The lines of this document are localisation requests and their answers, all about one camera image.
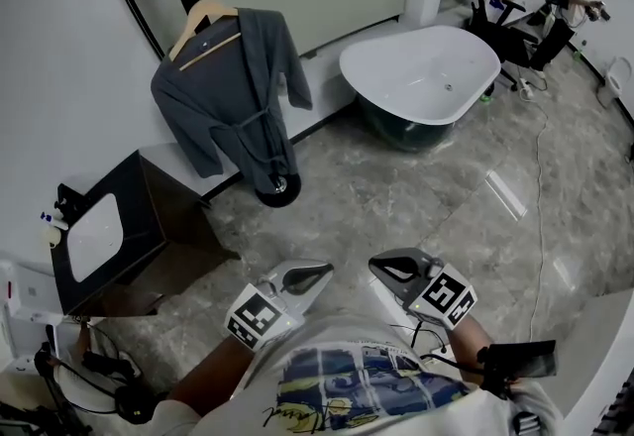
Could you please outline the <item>white sink basin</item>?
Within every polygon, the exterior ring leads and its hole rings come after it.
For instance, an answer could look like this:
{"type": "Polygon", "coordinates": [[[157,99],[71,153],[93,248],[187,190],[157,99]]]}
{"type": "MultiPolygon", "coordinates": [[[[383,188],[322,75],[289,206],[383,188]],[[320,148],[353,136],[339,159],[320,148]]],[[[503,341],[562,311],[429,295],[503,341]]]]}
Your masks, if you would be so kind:
{"type": "Polygon", "coordinates": [[[68,230],[66,244],[74,280],[88,279],[118,254],[123,241],[117,198],[105,194],[68,230]]]}

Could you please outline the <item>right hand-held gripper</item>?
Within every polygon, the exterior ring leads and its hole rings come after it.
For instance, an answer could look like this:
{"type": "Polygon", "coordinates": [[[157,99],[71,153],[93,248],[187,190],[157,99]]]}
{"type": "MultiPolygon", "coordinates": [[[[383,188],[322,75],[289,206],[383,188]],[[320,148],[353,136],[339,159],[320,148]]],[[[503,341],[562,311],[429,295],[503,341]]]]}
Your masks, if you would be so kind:
{"type": "Polygon", "coordinates": [[[451,264],[417,248],[400,248],[370,258],[370,271],[398,298],[413,298],[408,312],[421,321],[455,329],[473,310],[472,284],[451,264]],[[420,288],[420,272],[435,273],[420,288]]]}

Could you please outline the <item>dark wooden vanity cabinet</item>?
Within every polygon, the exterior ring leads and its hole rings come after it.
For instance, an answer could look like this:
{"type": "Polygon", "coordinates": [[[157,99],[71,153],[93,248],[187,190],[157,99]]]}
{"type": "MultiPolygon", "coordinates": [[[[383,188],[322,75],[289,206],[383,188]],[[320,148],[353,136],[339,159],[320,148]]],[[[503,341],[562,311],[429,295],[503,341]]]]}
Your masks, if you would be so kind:
{"type": "Polygon", "coordinates": [[[209,204],[138,152],[82,194],[87,211],[108,193],[117,198],[124,231],[118,254],[88,279],[77,282],[70,270],[68,232],[62,232],[60,243],[51,251],[66,316],[153,315],[168,298],[239,258],[214,233],[206,215],[209,204]]]}

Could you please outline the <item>person's left forearm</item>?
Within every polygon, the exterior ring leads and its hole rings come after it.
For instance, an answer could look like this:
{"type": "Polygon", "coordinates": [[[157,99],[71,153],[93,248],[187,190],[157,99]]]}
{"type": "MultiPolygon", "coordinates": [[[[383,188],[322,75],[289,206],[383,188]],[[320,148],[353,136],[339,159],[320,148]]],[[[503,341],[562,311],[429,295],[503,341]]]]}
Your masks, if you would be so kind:
{"type": "Polygon", "coordinates": [[[190,371],[168,394],[205,416],[230,400],[248,370],[255,353],[235,337],[224,339],[202,362],[190,371]]]}

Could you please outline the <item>black office chair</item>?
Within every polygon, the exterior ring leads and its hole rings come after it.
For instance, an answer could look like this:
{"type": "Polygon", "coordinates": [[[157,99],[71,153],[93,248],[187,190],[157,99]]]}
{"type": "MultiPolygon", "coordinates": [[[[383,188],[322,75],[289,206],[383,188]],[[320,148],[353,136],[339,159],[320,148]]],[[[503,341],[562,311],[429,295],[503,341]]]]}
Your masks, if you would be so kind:
{"type": "Polygon", "coordinates": [[[514,10],[525,13],[526,9],[510,0],[501,2],[505,8],[495,23],[488,20],[485,0],[472,2],[472,17],[467,23],[467,30],[486,42],[501,63],[510,61],[517,66],[528,67],[529,55],[525,43],[536,45],[538,39],[519,29],[504,26],[514,10]]]}

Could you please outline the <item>black chest-mounted device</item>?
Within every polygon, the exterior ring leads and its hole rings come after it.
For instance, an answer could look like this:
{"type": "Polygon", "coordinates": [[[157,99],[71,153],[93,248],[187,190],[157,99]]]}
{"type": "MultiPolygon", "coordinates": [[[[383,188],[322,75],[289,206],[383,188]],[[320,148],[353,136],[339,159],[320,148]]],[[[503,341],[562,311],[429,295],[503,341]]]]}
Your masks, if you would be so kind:
{"type": "Polygon", "coordinates": [[[491,344],[477,353],[477,360],[483,365],[480,386],[506,399],[511,395],[511,386],[520,380],[557,374],[557,341],[491,344]]]}

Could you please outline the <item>wooden clothes hanger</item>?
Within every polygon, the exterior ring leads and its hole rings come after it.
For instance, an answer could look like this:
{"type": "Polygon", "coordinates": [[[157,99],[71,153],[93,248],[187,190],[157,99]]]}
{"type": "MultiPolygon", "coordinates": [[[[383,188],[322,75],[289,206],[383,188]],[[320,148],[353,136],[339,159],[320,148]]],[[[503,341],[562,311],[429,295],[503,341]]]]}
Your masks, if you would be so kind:
{"type": "MultiPolygon", "coordinates": [[[[187,44],[188,40],[194,36],[196,29],[202,24],[202,22],[205,19],[208,19],[209,17],[219,19],[223,16],[238,17],[239,11],[237,8],[226,6],[214,0],[199,0],[197,3],[195,3],[187,14],[186,23],[184,25],[184,28],[178,40],[172,46],[168,54],[169,59],[171,61],[175,60],[175,58],[178,56],[178,54],[182,51],[182,49],[187,44]]],[[[186,71],[188,68],[192,67],[199,61],[203,60],[205,57],[220,50],[221,48],[225,47],[231,42],[238,40],[241,36],[242,36],[242,33],[238,32],[234,34],[233,36],[225,39],[224,41],[216,44],[215,46],[208,48],[203,53],[197,55],[192,60],[183,64],[179,68],[179,71],[180,72],[186,71]]]]}

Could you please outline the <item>white and green bathtub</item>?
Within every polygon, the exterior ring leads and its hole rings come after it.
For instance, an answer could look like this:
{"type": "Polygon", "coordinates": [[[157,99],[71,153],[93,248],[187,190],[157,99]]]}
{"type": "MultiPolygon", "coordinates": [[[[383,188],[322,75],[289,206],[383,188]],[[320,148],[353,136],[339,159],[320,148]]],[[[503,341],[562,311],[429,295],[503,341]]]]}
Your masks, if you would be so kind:
{"type": "Polygon", "coordinates": [[[370,126],[404,152],[438,144],[501,70],[485,41],[450,26],[358,42],[339,63],[370,126]]]}

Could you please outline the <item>white toilet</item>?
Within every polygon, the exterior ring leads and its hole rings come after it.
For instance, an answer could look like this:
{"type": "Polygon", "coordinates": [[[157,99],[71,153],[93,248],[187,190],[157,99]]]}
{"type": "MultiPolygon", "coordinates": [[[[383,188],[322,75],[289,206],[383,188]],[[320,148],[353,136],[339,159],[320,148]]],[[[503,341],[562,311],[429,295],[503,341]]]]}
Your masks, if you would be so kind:
{"type": "Polygon", "coordinates": [[[596,98],[603,108],[608,108],[615,99],[621,98],[632,74],[633,67],[628,58],[618,56],[613,60],[605,73],[604,83],[596,91],[596,98]]]}

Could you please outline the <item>black cabled device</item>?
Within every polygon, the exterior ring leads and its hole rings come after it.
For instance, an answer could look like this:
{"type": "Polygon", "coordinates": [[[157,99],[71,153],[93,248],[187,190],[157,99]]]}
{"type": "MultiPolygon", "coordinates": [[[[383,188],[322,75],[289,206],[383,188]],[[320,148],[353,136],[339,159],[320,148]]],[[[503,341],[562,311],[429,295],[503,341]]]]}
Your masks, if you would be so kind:
{"type": "Polygon", "coordinates": [[[94,415],[116,415],[133,425],[150,422],[158,401],[128,355],[100,350],[85,322],[71,347],[61,345],[52,325],[46,327],[46,336],[34,356],[36,371],[72,407],[94,415]]]}

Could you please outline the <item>grey bathrobe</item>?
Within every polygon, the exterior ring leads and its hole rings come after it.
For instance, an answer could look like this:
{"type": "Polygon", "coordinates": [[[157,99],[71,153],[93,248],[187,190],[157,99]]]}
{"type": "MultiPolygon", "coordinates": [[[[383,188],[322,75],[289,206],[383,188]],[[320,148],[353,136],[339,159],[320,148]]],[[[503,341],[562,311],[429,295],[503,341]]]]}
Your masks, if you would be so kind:
{"type": "Polygon", "coordinates": [[[281,13],[243,8],[211,24],[163,59],[151,92],[200,177],[222,174],[226,157],[261,197],[297,186],[279,98],[303,110],[313,101],[281,13]]]}

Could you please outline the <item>person in printed white shirt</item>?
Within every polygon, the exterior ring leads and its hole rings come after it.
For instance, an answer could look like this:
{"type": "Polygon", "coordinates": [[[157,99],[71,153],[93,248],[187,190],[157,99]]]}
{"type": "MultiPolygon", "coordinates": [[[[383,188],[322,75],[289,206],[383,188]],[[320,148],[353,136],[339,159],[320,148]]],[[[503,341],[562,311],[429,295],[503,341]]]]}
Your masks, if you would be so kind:
{"type": "Polygon", "coordinates": [[[310,320],[254,353],[229,401],[200,416],[165,399],[149,436],[558,436],[562,425],[536,381],[502,399],[435,374],[364,316],[310,320]]]}

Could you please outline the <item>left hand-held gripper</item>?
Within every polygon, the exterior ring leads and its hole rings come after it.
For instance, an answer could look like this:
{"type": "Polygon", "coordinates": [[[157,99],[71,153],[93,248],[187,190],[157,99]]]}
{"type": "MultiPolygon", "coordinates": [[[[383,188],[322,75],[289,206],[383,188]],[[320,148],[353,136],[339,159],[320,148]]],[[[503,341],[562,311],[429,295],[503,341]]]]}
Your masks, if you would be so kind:
{"type": "Polygon", "coordinates": [[[283,261],[269,273],[269,279],[244,288],[226,314],[225,328],[242,345],[257,352],[305,323],[301,314],[291,311],[274,282],[290,283],[293,309],[307,311],[333,274],[334,267],[324,261],[283,261]]]}

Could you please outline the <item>black faucet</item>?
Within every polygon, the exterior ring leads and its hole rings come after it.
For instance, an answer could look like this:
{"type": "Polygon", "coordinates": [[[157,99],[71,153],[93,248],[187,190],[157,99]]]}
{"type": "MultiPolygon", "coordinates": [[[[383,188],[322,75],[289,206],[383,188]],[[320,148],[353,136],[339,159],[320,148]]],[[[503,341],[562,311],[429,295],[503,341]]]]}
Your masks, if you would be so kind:
{"type": "Polygon", "coordinates": [[[60,183],[56,191],[53,208],[60,212],[68,224],[75,223],[88,209],[85,196],[64,183],[60,183]]]}

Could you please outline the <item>person's right forearm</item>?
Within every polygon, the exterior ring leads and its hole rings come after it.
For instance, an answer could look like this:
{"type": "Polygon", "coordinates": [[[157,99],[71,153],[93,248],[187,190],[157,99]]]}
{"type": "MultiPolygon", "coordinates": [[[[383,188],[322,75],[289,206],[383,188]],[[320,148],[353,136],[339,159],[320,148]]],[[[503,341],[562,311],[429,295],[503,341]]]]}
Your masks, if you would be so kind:
{"type": "Polygon", "coordinates": [[[459,324],[447,331],[447,337],[454,354],[454,362],[467,370],[461,370],[461,376],[465,382],[481,386],[483,375],[473,372],[480,369],[477,354],[483,348],[488,348],[491,338],[482,326],[470,314],[466,315],[459,324]]]}

